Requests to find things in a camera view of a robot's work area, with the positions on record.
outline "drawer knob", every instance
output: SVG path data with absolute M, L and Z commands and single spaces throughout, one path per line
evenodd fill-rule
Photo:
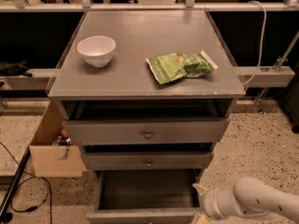
M 146 132 L 144 133 L 144 137 L 145 137 L 146 139 L 151 139 L 152 135 L 151 135 L 150 131 L 146 131 Z
M 150 168 L 152 166 L 151 161 L 148 161 L 146 166 L 147 166 L 147 168 Z

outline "speckled floor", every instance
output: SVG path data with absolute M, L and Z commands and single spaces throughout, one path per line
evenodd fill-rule
M 47 102 L 11 102 L 0 117 L 0 141 L 20 160 L 41 119 Z M 239 101 L 232 121 L 221 142 L 215 147 L 215 157 L 205 170 L 201 183 L 208 189 L 226 188 L 242 176 L 253 176 L 269 185 L 299 195 L 299 135 L 293 134 L 288 117 L 275 101 L 263 104 L 265 114 L 257 113 L 252 101 Z M 15 163 L 0 147 L 0 174 L 8 174 Z M 31 161 L 26 170 L 33 172 Z M 89 223 L 85 214 L 92 212 L 96 199 L 96 183 L 91 173 L 82 178 L 49 178 L 52 188 L 52 223 Z M 46 186 L 40 179 L 32 179 L 15 197 L 15 208 L 25 209 L 43 201 Z M 12 224 L 50 223 L 50 201 L 46 200 L 32 213 L 15 213 Z M 213 223 L 291 223 L 284 217 L 272 221 L 229 218 Z

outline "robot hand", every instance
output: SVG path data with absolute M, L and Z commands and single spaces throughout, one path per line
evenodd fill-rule
M 239 179 L 232 188 L 197 189 L 205 214 L 214 220 L 227 217 L 272 219 L 282 215 L 299 223 L 299 196 L 274 189 L 252 177 Z

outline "box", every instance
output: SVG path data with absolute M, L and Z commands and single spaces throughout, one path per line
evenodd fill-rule
M 62 127 L 63 118 L 57 105 L 50 102 L 29 146 L 36 176 L 80 177 L 84 164 L 77 146 L 70 146 L 67 159 L 61 160 L 66 146 L 53 146 Z

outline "white bowl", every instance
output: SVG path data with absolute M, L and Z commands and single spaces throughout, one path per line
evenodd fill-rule
M 113 58 L 116 43 L 107 36 L 96 35 L 81 40 L 77 51 L 82 59 L 95 67 L 107 65 Z

